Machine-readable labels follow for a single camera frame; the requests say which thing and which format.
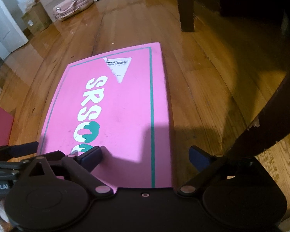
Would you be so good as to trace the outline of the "dark wooden table leg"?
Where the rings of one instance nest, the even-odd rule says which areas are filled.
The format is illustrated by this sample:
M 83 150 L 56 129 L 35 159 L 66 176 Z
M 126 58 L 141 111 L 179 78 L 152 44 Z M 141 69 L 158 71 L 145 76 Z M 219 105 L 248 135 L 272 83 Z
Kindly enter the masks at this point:
M 177 0 L 181 30 L 194 32 L 194 0 Z

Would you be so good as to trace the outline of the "pink box lid teal border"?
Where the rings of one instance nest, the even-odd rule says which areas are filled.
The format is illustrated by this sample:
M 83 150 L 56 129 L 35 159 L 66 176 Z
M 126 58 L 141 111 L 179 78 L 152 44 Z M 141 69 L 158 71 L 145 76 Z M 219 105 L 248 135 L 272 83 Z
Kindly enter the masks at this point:
M 111 188 L 172 186 L 169 106 L 159 43 L 70 63 L 57 86 L 38 152 L 102 149 L 92 174 Z

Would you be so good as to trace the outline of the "white door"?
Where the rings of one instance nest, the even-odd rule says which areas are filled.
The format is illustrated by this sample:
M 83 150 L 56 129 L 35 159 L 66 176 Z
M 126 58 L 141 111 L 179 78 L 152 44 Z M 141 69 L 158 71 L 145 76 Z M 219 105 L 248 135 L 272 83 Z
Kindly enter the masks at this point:
M 16 21 L 0 0 L 0 57 L 2 60 L 28 42 Z

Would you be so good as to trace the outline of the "pink suitcase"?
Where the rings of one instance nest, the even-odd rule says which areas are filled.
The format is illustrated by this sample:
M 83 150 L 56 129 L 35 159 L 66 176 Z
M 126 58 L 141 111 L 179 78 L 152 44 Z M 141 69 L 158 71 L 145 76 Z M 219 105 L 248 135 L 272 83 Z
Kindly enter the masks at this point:
M 64 21 L 90 7 L 94 0 L 64 0 L 53 7 L 56 20 Z

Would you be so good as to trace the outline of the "small brown cardboard box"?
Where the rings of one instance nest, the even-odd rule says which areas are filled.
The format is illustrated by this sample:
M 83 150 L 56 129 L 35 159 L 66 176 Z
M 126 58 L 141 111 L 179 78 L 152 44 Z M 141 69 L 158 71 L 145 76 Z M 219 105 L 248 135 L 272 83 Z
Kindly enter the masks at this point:
M 41 2 L 32 6 L 21 19 L 33 35 L 44 31 L 52 23 Z

